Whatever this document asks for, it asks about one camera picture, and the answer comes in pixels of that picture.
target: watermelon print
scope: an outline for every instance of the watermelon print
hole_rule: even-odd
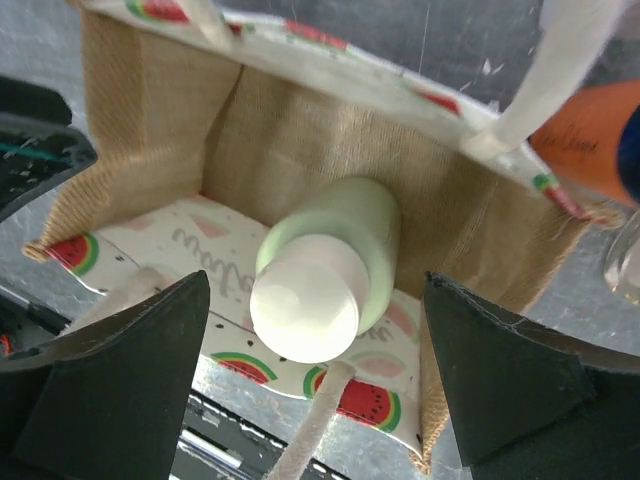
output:
[[[252,23],[228,23],[229,30],[236,36],[244,35],[245,33],[253,33],[256,30],[256,26]]]
[[[49,247],[47,253],[75,276],[81,277],[98,261],[100,246],[96,237],[87,234],[57,243]]]
[[[179,5],[171,0],[127,0],[127,10],[149,22],[189,23]]]
[[[216,362],[262,385],[277,379],[277,375],[264,362],[251,355],[238,352],[220,352],[211,355]]]
[[[429,100],[431,103],[435,103],[445,110],[449,110],[451,113],[460,116],[460,107],[458,107],[458,104],[452,98],[441,97],[433,93],[422,92],[419,90],[414,90],[414,92],[416,92],[422,98]]]
[[[414,324],[414,321],[401,306],[396,302],[392,302],[387,309],[385,316],[391,323],[394,323],[400,330],[402,330],[413,343],[420,341],[420,332],[418,326]]]
[[[349,45],[344,40],[333,37],[331,35],[327,35],[319,30],[316,30],[313,27],[309,27],[308,25],[302,25],[297,22],[293,22],[291,20],[287,20],[284,24],[284,28],[287,32],[299,37],[303,40],[309,40],[313,43],[318,43],[320,45],[326,45],[328,47],[335,48],[344,52],[347,50],[347,46]]]
[[[195,222],[198,229],[204,233],[207,238],[223,237],[224,235],[229,234],[229,230],[208,218],[200,215],[189,215],[189,217],[191,217],[191,220]]]
[[[307,372],[303,391],[313,398],[318,391],[326,369],[313,367]],[[400,398],[394,392],[367,383],[351,380],[345,388],[338,413],[382,432],[391,433],[400,423]]]
[[[362,352],[349,361],[364,372],[384,378],[395,378],[407,368],[402,360],[386,352]]]
[[[533,185],[545,197],[558,205],[562,210],[579,220],[592,220],[592,216],[580,205],[574,202],[567,193],[560,188],[558,180],[553,174],[536,175]],[[608,223],[609,220],[596,219],[596,223]]]

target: metal table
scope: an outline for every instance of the metal table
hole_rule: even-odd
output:
[[[496,108],[512,98],[539,38],[538,0],[222,3],[314,25]],[[0,12],[2,72],[58,90],[73,110],[74,124],[86,132],[78,13],[63,0],[0,0]],[[640,77],[639,53],[638,43],[612,42],[588,84]],[[0,278],[74,318],[92,305],[94,294],[58,265],[37,264],[20,253],[41,232],[54,196],[41,197],[0,224]],[[612,235],[587,233],[529,316],[569,335],[640,354],[640,310],[612,294],[601,279]],[[307,402],[272,394],[205,358],[194,387],[287,441],[308,410]],[[404,448],[342,417],[334,420],[317,457],[353,479],[421,478]],[[450,425],[433,461],[434,479],[471,478],[460,466]]]

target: burlap fabric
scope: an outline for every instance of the burlap fabric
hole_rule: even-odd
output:
[[[215,54],[83,12],[98,163],[59,195],[34,258],[58,241],[177,198],[207,197],[273,225],[333,179],[363,174],[402,208],[396,287],[440,271],[519,312],[587,224],[414,128]],[[447,418],[423,322],[425,460]]]

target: orange object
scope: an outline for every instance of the orange object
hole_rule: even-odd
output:
[[[559,176],[636,205],[639,107],[640,81],[582,90],[531,136],[531,145]]]

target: white bag handle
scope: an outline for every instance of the white bag handle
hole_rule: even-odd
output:
[[[211,45],[228,51],[234,40],[233,34],[213,0],[175,0],[175,2]]]
[[[143,267],[111,289],[83,316],[67,326],[60,336],[68,335],[155,295],[164,287],[164,278],[152,267]]]
[[[347,384],[356,371],[351,365],[333,362],[313,397],[307,418],[293,441],[282,453],[267,480],[298,480],[302,477],[313,453],[340,404]]]
[[[578,89],[624,12],[625,0],[557,0],[533,65],[505,112],[460,149],[490,160],[518,148]]]

